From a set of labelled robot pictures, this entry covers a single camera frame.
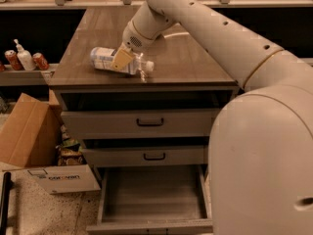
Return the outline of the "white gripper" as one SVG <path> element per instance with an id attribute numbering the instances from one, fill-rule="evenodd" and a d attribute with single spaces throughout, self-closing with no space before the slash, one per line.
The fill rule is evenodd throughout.
<path id="1" fill-rule="evenodd" d="M 154 28 L 147 22 L 130 21 L 122 34 L 122 42 L 134 52 L 143 52 L 155 41 Z M 113 57 L 112 68 L 121 71 L 134 59 L 130 49 L 119 48 Z"/>

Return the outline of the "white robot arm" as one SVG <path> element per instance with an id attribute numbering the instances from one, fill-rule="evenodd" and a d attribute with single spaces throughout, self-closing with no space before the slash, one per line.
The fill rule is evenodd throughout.
<path id="1" fill-rule="evenodd" d="M 209 137 L 214 235 L 313 235 L 313 68 L 197 0 L 145 0 L 115 64 L 175 23 L 244 91 Z"/>

